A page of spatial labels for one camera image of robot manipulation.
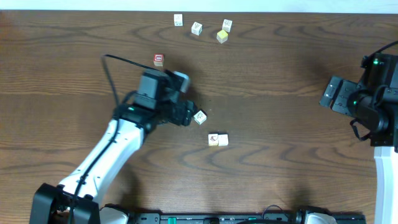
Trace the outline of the teal edged white block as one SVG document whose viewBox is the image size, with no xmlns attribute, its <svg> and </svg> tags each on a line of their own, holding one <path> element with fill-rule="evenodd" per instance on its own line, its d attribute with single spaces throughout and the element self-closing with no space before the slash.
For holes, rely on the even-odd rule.
<svg viewBox="0 0 398 224">
<path fill-rule="evenodd" d="M 219 134 L 218 135 L 218 145 L 219 146 L 227 146 L 229 144 L 229 138 L 227 134 Z"/>
</svg>

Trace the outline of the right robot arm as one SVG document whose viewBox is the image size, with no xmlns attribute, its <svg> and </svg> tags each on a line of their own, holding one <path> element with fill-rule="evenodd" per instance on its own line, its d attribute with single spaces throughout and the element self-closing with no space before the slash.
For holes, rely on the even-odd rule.
<svg viewBox="0 0 398 224">
<path fill-rule="evenodd" d="M 330 78 L 320 105 L 352 117 L 360 140 L 370 140 L 377 172 L 375 223 L 397 223 L 397 56 L 363 58 L 358 82 Z"/>
</svg>

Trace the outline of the green edged white block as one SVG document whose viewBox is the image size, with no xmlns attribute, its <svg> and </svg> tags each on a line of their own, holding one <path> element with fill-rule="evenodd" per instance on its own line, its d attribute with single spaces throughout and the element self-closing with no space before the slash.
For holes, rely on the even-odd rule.
<svg viewBox="0 0 398 224">
<path fill-rule="evenodd" d="M 199 110 L 195 115 L 194 115 L 194 120 L 199 124 L 203 124 L 207 120 L 207 115 L 203 110 Z"/>
</svg>

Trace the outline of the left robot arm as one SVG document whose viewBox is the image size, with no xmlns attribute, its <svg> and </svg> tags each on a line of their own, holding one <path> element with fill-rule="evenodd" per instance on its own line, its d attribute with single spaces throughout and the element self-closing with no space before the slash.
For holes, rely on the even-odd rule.
<svg viewBox="0 0 398 224">
<path fill-rule="evenodd" d="M 30 223 L 130 223 L 130 212 L 102 207 L 109 186 L 162 123 L 188 126 L 197 112 L 194 102 L 181 100 L 190 79 L 180 72 L 147 69 L 139 88 L 128 93 L 113 112 L 107 130 L 86 159 L 57 186 L 42 184 L 34 194 Z"/>
</svg>

